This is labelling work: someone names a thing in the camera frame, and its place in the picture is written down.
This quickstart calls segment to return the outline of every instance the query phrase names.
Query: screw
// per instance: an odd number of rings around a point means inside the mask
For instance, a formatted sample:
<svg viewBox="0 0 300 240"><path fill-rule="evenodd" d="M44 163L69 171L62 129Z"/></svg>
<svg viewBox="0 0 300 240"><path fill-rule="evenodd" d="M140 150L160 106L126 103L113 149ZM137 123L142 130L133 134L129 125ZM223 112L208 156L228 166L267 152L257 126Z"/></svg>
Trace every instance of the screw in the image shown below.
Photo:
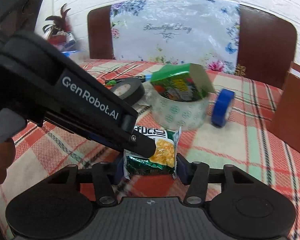
<svg viewBox="0 0 300 240"><path fill-rule="evenodd" d="M112 204L114 202L114 199L113 199L113 197L110 197L110 196L104 196L104 197L99 198L99 201L102 204Z"/></svg>
<svg viewBox="0 0 300 240"><path fill-rule="evenodd" d="M197 196L191 196L187 198L187 202L189 204L200 204L201 203L201 198Z"/></svg>

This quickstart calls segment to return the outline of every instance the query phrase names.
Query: circular pad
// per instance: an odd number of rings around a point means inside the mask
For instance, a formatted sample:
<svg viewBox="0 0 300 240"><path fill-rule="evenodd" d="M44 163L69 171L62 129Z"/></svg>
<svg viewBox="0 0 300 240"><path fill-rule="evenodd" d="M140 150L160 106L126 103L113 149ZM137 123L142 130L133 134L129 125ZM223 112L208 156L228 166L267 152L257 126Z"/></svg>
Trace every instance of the circular pad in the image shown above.
<svg viewBox="0 0 300 240"><path fill-rule="evenodd" d="M235 184L211 200L209 215L226 234L271 239L288 235L296 211L290 200L266 185Z"/></svg>
<svg viewBox="0 0 300 240"><path fill-rule="evenodd" d="M90 220L92 204L75 190L48 184L26 191L7 206L6 219L18 235L54 239L72 235Z"/></svg>

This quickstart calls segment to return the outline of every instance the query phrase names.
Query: brown chair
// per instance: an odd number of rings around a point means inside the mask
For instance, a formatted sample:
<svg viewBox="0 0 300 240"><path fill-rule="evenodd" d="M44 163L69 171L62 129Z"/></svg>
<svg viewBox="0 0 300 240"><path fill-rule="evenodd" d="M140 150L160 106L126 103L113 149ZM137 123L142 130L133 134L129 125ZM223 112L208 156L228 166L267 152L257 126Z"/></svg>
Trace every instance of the brown chair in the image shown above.
<svg viewBox="0 0 300 240"><path fill-rule="evenodd" d="M94 9L88 14L90 58L112 59L110 28L111 6ZM297 31L279 17L240 6L240 41L237 68L245 77L282 88L290 63L294 59Z"/></svg>

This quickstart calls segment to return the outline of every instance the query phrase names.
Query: plaid tablecloth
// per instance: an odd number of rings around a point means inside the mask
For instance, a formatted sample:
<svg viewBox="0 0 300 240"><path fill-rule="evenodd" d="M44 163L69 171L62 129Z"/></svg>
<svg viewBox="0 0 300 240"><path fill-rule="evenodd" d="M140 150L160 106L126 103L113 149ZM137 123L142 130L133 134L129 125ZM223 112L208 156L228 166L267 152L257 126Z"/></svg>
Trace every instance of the plaid tablecloth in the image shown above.
<svg viewBox="0 0 300 240"><path fill-rule="evenodd" d="M149 62L120 62L91 60L81 66L101 83L106 79L131 77L157 71L161 64ZM211 168L234 164L287 196L295 205L297 219L290 233L300 239L300 154L268 132L266 127L280 99L275 87L246 78L218 72L208 72L216 91L227 88L235 91L234 108L230 121L222 129L210 124L211 109L216 99L210 99L208 115L201 128L183 132L178 152L190 162L201 161ZM148 106L138 106L138 124L159 128L151 117ZM89 168L94 162L112 161L117 152L78 135L70 134L52 124L42 128L29 122L14 138L17 156L8 169L7 179L0 186L0 227L6 238L12 233L5 220L7 203L62 167L76 163ZM180 196L187 187L170 176L133 176L122 180L116 193L122 196ZM209 185L207 199L220 193L219 185Z"/></svg>

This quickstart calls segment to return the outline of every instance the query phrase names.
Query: cardboard box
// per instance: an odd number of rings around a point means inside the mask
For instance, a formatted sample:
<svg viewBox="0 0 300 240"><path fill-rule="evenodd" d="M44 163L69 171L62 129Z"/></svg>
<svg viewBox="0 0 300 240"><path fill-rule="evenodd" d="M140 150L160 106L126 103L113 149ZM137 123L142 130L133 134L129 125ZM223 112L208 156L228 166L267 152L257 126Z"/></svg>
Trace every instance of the cardboard box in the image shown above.
<svg viewBox="0 0 300 240"><path fill-rule="evenodd" d="M216 93L203 66L193 63L167 64L152 74L150 82L161 96L173 101L197 101Z"/></svg>

